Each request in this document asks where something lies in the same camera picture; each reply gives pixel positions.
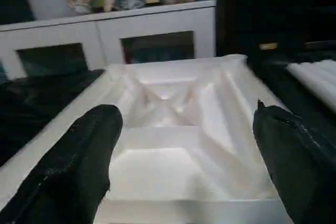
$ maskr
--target white molded tray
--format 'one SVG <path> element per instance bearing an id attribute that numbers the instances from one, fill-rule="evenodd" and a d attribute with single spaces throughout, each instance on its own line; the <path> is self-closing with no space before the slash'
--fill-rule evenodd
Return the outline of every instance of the white molded tray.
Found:
<path id="1" fill-rule="evenodd" d="M 303 85 L 336 112 L 336 62 L 293 63 L 287 69 Z"/>
<path id="2" fill-rule="evenodd" d="M 112 65 L 66 108 L 60 117 L 69 125 L 97 104 L 116 105 L 124 118 L 110 164 L 111 188 L 95 223 L 292 223 L 252 132 L 258 99 L 283 105 L 244 60 L 231 55 Z M 58 125 L 56 120 L 48 130 Z M 35 151 L 36 142 L 41 140 L 25 152 Z M 9 165 L 21 164 L 27 176 L 41 158 L 41 147 L 35 148 L 29 164 L 20 153 Z"/>

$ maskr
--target white stack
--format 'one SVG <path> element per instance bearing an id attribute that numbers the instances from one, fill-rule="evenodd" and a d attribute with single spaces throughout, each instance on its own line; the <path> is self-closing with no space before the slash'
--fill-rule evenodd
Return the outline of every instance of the white stack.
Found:
<path id="1" fill-rule="evenodd" d="M 291 223 L 252 131 L 258 99 L 282 105 L 244 60 L 233 55 L 110 66 L 52 122 L 44 139 L 33 140 L 0 171 L 7 198 L 19 186 L 14 166 L 22 180 L 41 158 L 37 143 L 52 146 L 56 128 L 65 132 L 90 108 L 114 104 L 124 127 L 96 224 Z"/>
<path id="2" fill-rule="evenodd" d="M 323 60 L 314 63 L 290 64 L 287 69 L 303 85 L 336 112 L 336 62 Z"/>

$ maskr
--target white cabinet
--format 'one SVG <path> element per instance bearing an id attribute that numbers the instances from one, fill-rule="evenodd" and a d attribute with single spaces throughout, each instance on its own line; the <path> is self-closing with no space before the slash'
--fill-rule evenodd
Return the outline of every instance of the white cabinet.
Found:
<path id="1" fill-rule="evenodd" d="M 185 31 L 193 33 L 194 58 L 214 57 L 214 15 L 213 8 L 203 8 L 98 22 L 107 63 L 124 63 L 122 39 Z"/>
<path id="2" fill-rule="evenodd" d="M 35 69 L 39 75 L 78 66 L 94 70 L 130 63 L 125 39 L 141 38 L 138 45 L 150 41 L 150 48 L 159 36 L 173 43 L 169 49 L 186 33 L 192 58 L 215 57 L 215 6 L 202 1 L 0 26 L 0 61 L 9 79 L 35 75 Z M 169 34 L 177 35 L 175 42 L 161 36 Z"/>
<path id="3" fill-rule="evenodd" d="M 11 30 L 0 33 L 0 57 L 8 78 L 15 79 L 28 75 L 20 50 L 80 44 L 87 68 L 93 70 L 105 66 L 98 38 L 94 22 Z"/>

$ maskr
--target white foam piece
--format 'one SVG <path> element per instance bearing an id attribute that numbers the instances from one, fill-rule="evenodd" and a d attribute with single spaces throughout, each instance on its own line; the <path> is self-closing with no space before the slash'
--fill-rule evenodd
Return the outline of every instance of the white foam piece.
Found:
<path id="1" fill-rule="evenodd" d="M 287 69 L 304 86 L 336 112 L 336 62 L 290 64 Z"/>
<path id="2" fill-rule="evenodd" d="M 244 60 L 231 55 L 113 65 L 105 82 L 89 88 L 103 92 L 90 93 L 90 100 L 76 100 L 66 109 L 70 115 L 77 108 L 114 104 L 123 115 L 110 163 L 111 190 L 95 223 L 291 223 L 252 132 L 258 99 L 282 104 Z M 74 118 L 63 120 L 70 124 Z M 31 157 L 26 165 L 27 155 L 13 158 L 21 166 L 21 181 L 41 158 Z M 0 191 L 3 202 L 19 186 L 18 179 L 8 183 L 14 170 L 9 164 Z M 3 174 L 0 170 L 0 182 L 6 181 Z"/>

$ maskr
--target glass cabinet door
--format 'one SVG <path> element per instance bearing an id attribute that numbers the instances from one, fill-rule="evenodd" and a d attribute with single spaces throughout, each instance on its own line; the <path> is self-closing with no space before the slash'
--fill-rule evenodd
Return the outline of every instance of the glass cabinet door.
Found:
<path id="1" fill-rule="evenodd" d="M 103 68 L 94 22 L 6 31 L 1 58 L 10 79 Z"/>

